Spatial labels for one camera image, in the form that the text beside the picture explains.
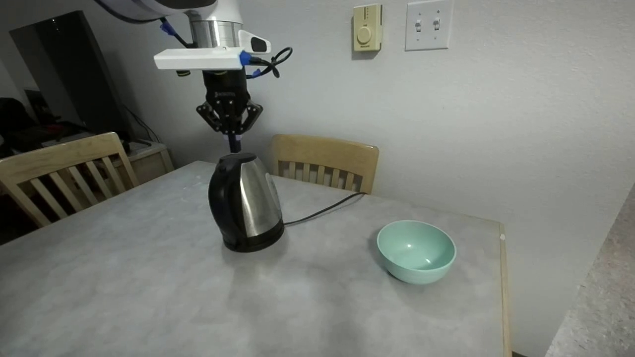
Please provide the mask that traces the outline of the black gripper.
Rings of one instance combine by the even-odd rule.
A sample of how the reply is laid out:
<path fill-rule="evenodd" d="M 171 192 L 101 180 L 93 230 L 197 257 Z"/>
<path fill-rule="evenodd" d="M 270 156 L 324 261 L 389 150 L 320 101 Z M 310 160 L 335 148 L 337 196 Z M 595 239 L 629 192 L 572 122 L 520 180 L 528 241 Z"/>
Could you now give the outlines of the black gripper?
<path fill-rule="evenodd" d="M 246 132 L 264 107 L 250 101 L 246 89 L 246 73 L 236 71 L 204 71 L 206 97 L 197 112 L 218 132 L 228 134 L 230 152 L 240 152 L 240 134 Z"/>

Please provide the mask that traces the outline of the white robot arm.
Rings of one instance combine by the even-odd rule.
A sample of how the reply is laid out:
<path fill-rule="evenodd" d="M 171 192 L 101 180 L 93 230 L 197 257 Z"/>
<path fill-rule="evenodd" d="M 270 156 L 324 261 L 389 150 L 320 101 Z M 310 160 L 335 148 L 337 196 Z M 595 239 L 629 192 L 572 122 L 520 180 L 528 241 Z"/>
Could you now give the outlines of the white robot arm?
<path fill-rule="evenodd" d="M 250 101 L 246 65 L 270 51 L 270 41 L 242 27 L 238 0 L 95 0 L 103 9 L 129 23 L 161 21 L 181 41 L 177 49 L 155 55 L 159 69 L 200 71 L 206 99 L 197 112 L 228 136 L 232 152 L 238 136 L 262 112 Z"/>

